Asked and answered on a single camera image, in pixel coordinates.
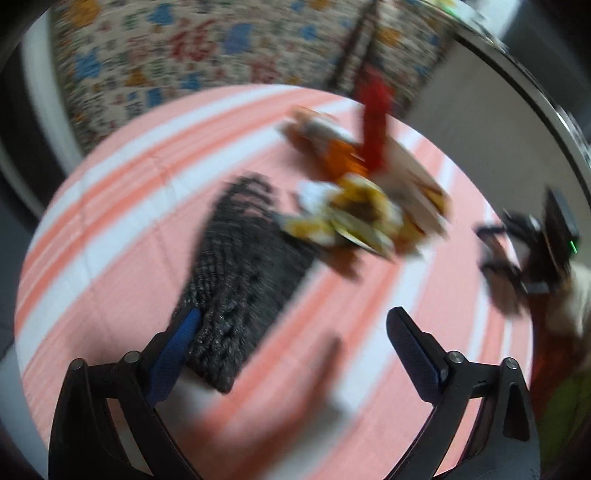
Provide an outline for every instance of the red object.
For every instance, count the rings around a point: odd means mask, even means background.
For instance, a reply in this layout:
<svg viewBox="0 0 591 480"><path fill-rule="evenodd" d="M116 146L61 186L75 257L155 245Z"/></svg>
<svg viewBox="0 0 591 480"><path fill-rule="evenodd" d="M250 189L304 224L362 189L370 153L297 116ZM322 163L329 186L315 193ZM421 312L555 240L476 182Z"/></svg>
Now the red object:
<svg viewBox="0 0 591 480"><path fill-rule="evenodd" d="M384 146L388 129L388 112L392 94L380 72L367 67L359 88L363 109L363 145L359 153L369 173L385 168Z"/></svg>

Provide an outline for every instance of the pink striped tablecloth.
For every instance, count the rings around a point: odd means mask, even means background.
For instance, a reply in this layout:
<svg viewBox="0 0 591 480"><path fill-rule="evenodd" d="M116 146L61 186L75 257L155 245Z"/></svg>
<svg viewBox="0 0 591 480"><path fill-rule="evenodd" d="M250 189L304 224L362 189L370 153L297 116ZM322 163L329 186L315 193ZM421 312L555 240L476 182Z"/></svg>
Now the pink striped tablecloth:
<svg viewBox="0 0 591 480"><path fill-rule="evenodd" d="M294 105L358 128L358 105L329 93L213 89L132 121L64 182L29 248L15 317L22 383L46 443L72 359L117 361L166 328L224 182L259 172L280 190L281 207L295 208L291 194L307 173L277 131ZM449 237L418 258L361 254L358 281L319 262L229 395L181 376L157 409L207 480L384 478L430 412L388 342L393 306L445 349L481 362L513 356L529 378L531 322L493 309L478 270L472 227L495 218L491 207L431 142L404 124L392 127L450 193ZM319 398L331 336L343 348ZM459 458L477 407L470 403L442 470ZM120 428L125 441L129 431Z"/></svg>

